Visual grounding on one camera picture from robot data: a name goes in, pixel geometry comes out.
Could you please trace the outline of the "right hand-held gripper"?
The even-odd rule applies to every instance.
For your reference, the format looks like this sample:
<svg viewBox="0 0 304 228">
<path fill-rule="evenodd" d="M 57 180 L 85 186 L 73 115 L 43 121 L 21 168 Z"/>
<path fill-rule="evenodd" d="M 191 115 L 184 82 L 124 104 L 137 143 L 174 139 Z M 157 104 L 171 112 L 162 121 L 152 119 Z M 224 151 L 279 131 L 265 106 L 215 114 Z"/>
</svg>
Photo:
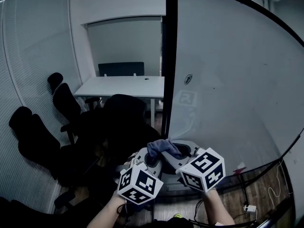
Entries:
<svg viewBox="0 0 304 228">
<path fill-rule="evenodd" d="M 167 164 L 178 170 L 186 186 L 208 192 L 225 178 L 224 158 L 213 149 L 204 150 L 192 141 L 172 140 L 171 142 L 182 156 L 174 157 L 168 152 L 161 154 Z"/>
</svg>

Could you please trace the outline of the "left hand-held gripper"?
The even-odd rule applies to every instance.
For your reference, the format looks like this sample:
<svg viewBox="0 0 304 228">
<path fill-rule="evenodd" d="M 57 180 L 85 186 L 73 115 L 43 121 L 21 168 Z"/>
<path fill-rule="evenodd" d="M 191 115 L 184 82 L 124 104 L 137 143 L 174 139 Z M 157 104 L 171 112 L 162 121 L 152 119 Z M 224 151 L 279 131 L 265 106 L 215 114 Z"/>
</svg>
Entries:
<svg viewBox="0 0 304 228">
<path fill-rule="evenodd" d="M 124 199 L 142 205 L 158 195 L 163 182 L 159 180 L 162 171 L 160 159 L 149 159 L 146 147 L 141 148 L 132 158 L 130 168 L 121 170 L 117 194 Z"/>
</svg>

